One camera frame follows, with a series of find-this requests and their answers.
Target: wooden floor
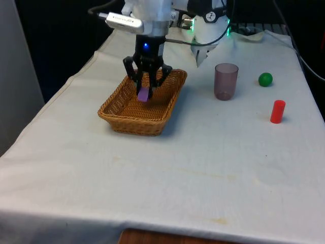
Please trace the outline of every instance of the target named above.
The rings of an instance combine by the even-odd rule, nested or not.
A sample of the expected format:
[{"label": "wooden floor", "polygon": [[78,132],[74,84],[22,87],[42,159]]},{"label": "wooden floor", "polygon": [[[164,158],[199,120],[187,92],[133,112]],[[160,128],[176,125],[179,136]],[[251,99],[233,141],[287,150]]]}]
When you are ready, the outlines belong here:
[{"label": "wooden floor", "polygon": [[234,244],[143,230],[125,230],[118,244]]}]

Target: plastic cup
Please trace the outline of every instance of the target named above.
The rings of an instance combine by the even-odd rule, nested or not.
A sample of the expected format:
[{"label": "plastic cup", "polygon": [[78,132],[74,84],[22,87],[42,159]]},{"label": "plastic cup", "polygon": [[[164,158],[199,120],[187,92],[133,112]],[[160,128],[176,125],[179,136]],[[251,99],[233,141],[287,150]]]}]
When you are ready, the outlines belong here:
[{"label": "plastic cup", "polygon": [[234,96],[238,69],[233,64],[219,64],[215,67],[214,94],[216,98],[227,101]]}]

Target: white fabric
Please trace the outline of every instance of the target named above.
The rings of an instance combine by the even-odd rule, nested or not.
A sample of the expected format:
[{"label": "white fabric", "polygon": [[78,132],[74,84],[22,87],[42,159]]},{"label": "white fabric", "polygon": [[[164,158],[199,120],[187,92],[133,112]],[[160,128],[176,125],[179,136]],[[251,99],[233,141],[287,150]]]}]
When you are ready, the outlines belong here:
[{"label": "white fabric", "polygon": [[[97,116],[134,46],[114,32],[0,159],[0,243],[115,243],[128,227],[324,243],[325,126],[295,52],[269,36],[232,35],[197,69],[188,46],[167,43],[165,63],[188,79],[163,134],[141,137]],[[213,94],[225,62],[239,67],[227,102]],[[263,72],[271,87],[258,85]],[[287,107],[274,125],[277,99]]]}]

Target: black wire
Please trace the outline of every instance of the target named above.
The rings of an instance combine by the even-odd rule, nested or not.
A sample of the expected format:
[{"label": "black wire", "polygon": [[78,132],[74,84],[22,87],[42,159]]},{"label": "black wire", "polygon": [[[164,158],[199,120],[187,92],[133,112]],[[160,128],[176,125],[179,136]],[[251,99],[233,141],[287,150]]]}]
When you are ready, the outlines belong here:
[{"label": "black wire", "polygon": [[171,43],[177,43],[177,44],[185,44],[185,45],[189,45],[189,46],[194,46],[194,47],[205,47],[205,46],[210,46],[212,45],[213,43],[216,43],[217,41],[220,41],[221,38],[223,38],[225,36],[225,34],[227,33],[228,31],[228,28],[231,26],[231,24],[229,23],[227,25],[227,28],[225,29],[225,31],[222,33],[222,35],[212,41],[212,42],[209,42],[209,43],[206,43],[206,44],[201,44],[201,43],[191,43],[191,42],[184,42],[184,41],[180,41],[180,40],[173,40],[173,39],[166,39],[166,42],[171,42]]},{"label": "black wire", "polygon": [[299,60],[300,66],[301,66],[302,69],[303,69],[304,66],[303,66],[303,62],[302,62],[302,60],[301,60],[301,55],[300,55],[300,52],[299,52],[298,46],[297,46],[297,44],[296,44],[296,41],[295,41],[295,39],[294,39],[294,36],[293,36],[293,34],[292,34],[292,32],[291,32],[291,30],[290,30],[290,28],[289,28],[289,25],[288,25],[288,23],[286,22],[285,17],[283,16],[281,9],[279,8],[278,4],[276,3],[276,0],[273,0],[273,5],[274,5],[274,7],[276,8],[276,10],[277,10],[277,12],[278,12],[278,14],[279,14],[279,16],[280,16],[280,18],[281,18],[283,24],[285,24],[285,27],[286,27],[286,29],[288,30],[288,33],[289,33],[289,35],[290,35],[290,37],[291,37],[292,44],[293,44],[293,46],[294,46],[294,48],[295,48],[295,50],[296,50],[296,52],[297,52],[297,56],[298,56],[298,60]]},{"label": "black wire", "polygon": [[229,24],[227,25],[227,28],[222,33],[222,35],[220,37],[218,37],[216,40],[214,40],[212,42],[209,42],[209,43],[206,43],[206,44],[184,42],[184,41],[174,40],[174,39],[166,39],[166,42],[177,43],[177,44],[185,44],[185,45],[194,46],[194,47],[205,47],[205,46],[210,46],[210,45],[220,41],[225,36],[225,34],[227,34],[228,28],[231,27],[231,22],[234,19],[235,4],[236,4],[236,0],[233,1],[233,10],[232,10],[232,15],[231,15],[231,20],[230,20]]},{"label": "black wire", "polygon": [[103,5],[100,5],[100,6],[95,6],[95,7],[92,7],[90,9],[88,9],[88,14],[89,15],[98,15],[98,12],[103,10],[103,9],[106,9],[112,5],[114,5],[115,3],[117,3],[119,0],[110,0],[108,3],[106,4],[103,4]]}]

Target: wicker basket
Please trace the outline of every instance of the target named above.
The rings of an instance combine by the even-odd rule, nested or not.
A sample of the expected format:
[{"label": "wicker basket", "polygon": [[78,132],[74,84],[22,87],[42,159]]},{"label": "wicker basket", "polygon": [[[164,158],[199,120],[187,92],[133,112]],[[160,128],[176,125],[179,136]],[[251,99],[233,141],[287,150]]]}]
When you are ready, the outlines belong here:
[{"label": "wicker basket", "polygon": [[[114,131],[146,136],[162,133],[172,115],[178,95],[187,78],[182,70],[173,70],[161,87],[153,92],[152,99],[138,101],[134,82],[127,76],[115,92],[101,106],[99,117],[106,120]],[[142,85],[149,86],[148,74],[144,74]]]}]

